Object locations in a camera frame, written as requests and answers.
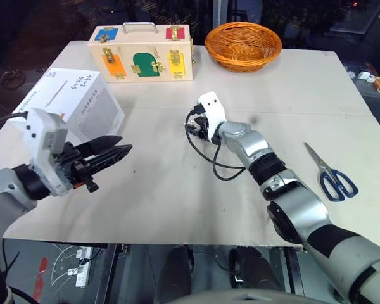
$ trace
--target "scissors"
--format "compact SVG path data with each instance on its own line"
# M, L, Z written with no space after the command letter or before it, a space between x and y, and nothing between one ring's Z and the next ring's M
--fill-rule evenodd
M345 196L347 196L348 198L352 198L356 194L358 194L359 190L357 189L356 185L350 180L349 177L347 177L345 174L338 170L332 169L330 166L326 164L326 162L322 160L321 157L319 157L319 155L314 151L313 148L310 147L309 144L307 144L306 142L304 142L304 144L319 167L319 170L321 172L319 182L321 184L322 190L325 192L326 196L330 201L343 201L345 199ZM344 179L345 182L351 187L352 192L349 192L347 188L342 184L341 178ZM334 189L334 191L337 194L337 197L333 196L329 192L328 188L325 186L325 180L328 181L328 183Z

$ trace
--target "white cardboard box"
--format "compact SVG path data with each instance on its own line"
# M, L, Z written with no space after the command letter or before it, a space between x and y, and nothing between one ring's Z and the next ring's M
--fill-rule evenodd
M100 72L52 68L17 106L14 113L42 108L67 123L67 140L80 144L102 135L115 135L124 113ZM12 118L22 130L25 119Z

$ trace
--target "yellow panel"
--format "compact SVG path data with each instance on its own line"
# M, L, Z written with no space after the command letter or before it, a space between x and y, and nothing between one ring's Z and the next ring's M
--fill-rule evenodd
M184 76L184 56L179 51L169 51L168 60L170 65L170 73L175 78L181 78Z
M117 79L121 79L127 76L127 73L125 72L124 66L122 65L119 55L113 55L113 63L108 62L106 55L102 55L102 57L104 64L106 65L111 76L115 76Z

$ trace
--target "orange panel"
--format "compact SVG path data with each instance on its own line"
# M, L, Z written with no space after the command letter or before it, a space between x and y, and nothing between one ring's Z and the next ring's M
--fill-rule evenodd
M102 55L104 64L106 65L108 71L110 72L111 76L127 76L127 73L125 72L124 66L122 65L122 62L120 60L119 55L113 55L114 62L109 63L107 60L106 55Z

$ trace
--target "wooden box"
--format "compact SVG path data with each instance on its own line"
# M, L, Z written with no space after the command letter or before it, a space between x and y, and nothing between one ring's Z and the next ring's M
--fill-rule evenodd
M193 79L188 25L127 22L100 26L88 45L107 82Z

